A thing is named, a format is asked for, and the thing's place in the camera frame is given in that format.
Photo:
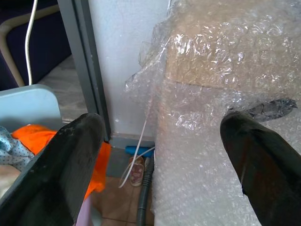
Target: gray hose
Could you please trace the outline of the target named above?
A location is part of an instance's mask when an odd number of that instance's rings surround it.
[[[146,172],[143,177],[142,181],[142,188],[140,192],[139,202],[138,202],[138,209],[137,209],[137,226],[145,226],[146,221],[146,208],[147,208],[147,199],[149,195],[151,180],[152,180],[152,173],[154,172],[154,157],[150,158],[150,163],[147,166]]]

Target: orange cloth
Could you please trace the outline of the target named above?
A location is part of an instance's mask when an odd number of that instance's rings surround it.
[[[37,155],[56,134],[56,131],[50,130],[40,125],[24,126],[12,133],[12,137],[18,139],[32,153]],[[105,188],[105,171],[109,162],[111,145],[102,143],[98,154],[93,174],[88,186],[85,199],[93,192],[101,192]]]

